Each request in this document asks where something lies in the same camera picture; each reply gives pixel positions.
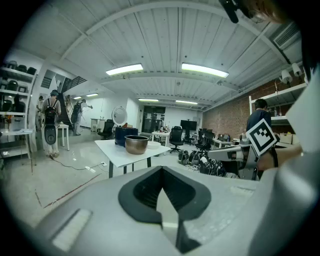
computer monitor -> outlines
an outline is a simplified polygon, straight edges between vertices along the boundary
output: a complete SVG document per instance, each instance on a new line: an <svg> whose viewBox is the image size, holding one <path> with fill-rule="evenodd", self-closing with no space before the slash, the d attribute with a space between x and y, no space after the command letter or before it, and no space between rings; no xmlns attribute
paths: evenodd
<svg viewBox="0 0 320 256"><path fill-rule="evenodd" d="M189 128L190 131L196 131L197 130L197 122L196 121L188 121L188 120L181 120L180 125L182 126L182 129Z"/></svg>

stool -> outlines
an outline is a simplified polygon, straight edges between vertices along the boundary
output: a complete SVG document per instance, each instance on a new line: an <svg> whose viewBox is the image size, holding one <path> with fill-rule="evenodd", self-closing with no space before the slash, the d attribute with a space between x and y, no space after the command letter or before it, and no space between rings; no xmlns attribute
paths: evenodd
<svg viewBox="0 0 320 256"><path fill-rule="evenodd" d="M98 129L98 125L97 124L93 124L92 125L92 131L93 132L97 132L97 129Z"/></svg>

fluorescent light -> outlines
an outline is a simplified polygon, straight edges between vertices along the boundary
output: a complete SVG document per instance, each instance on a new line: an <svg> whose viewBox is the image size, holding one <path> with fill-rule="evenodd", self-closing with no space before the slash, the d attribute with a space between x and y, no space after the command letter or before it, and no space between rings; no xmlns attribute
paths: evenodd
<svg viewBox="0 0 320 256"><path fill-rule="evenodd" d="M227 72L223 72L223 71L206 67L206 66L198 66L198 65L192 65L187 63L182 63L182 69L207 73L207 74L215 75L222 78L226 78L227 76L229 76L229 73Z"/></svg>
<svg viewBox="0 0 320 256"><path fill-rule="evenodd" d="M187 104L195 104L197 105L198 103L196 102L192 102L192 101L183 101L183 100L176 100L175 102L178 102L178 103L187 103Z"/></svg>
<svg viewBox="0 0 320 256"><path fill-rule="evenodd" d="M106 71L106 73L109 76L112 76L112 75L116 75L116 74L119 74L119 73L125 73L125 72L130 72L130 71L138 71L138 70L144 70L144 68L142 67L141 64L115 68L115 69Z"/></svg>
<svg viewBox="0 0 320 256"><path fill-rule="evenodd" d="M139 101L141 102L158 102L157 99L151 99L151 98L140 98Z"/></svg>
<svg viewBox="0 0 320 256"><path fill-rule="evenodd" d="M87 95L87 97L97 96L97 95L98 95L98 93L94 93L94 94L89 94L89 95Z"/></svg>

hair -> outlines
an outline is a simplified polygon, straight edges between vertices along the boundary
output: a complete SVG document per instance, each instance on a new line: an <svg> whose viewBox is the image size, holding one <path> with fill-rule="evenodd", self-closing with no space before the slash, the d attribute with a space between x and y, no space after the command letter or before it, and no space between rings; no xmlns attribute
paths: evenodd
<svg viewBox="0 0 320 256"><path fill-rule="evenodd" d="M255 109L264 109L268 107L268 103L263 98L258 98L254 103Z"/></svg>
<svg viewBox="0 0 320 256"><path fill-rule="evenodd" d="M57 90L53 90L51 93L50 93L50 96L58 96L59 95L59 92Z"/></svg>

man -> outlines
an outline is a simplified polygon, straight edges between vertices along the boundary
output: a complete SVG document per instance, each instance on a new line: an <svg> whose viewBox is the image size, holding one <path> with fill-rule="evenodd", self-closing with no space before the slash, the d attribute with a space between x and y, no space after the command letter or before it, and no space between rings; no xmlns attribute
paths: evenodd
<svg viewBox="0 0 320 256"><path fill-rule="evenodd" d="M50 105L53 106L57 97L58 97L59 93L57 90L53 90L50 93ZM44 101L43 102L43 106L42 106L42 113L45 114L46 109L48 108L48 101ZM58 100L56 102L55 105L55 111L57 113L58 116L60 116L61 114L61 105L60 105L60 101ZM45 139L45 133L42 133L42 141L44 142L44 148L46 150L46 155L47 156L53 156L54 158L57 158L59 156L59 151L58 151L58 118L56 118L55 120L55 134L57 139L55 140L55 143L53 145L49 145L46 142Z"/></svg>
<svg viewBox="0 0 320 256"><path fill-rule="evenodd" d="M255 112L253 112L246 124L246 131L249 131L252 127L254 127L260 120L264 119L266 123L271 127L271 115L267 111L268 103L259 98L254 103Z"/></svg>
<svg viewBox="0 0 320 256"><path fill-rule="evenodd" d="M37 129L37 131L40 130L40 128L41 128L40 116L41 116L43 104L44 104L44 97L40 96L39 100L36 104L36 112L35 112L35 128Z"/></svg>
<svg viewBox="0 0 320 256"><path fill-rule="evenodd" d="M83 100L81 101L80 106L81 106L81 110L80 110L79 113L78 113L78 118L77 118L76 123L74 124L74 127L73 127L73 134L76 135L76 136L81 135L81 134L80 134L80 122L81 122L81 117L82 117L83 109L84 109L84 108L91 108L91 109L93 109L92 106L88 106L88 105L87 105L85 99L83 99Z"/></svg>

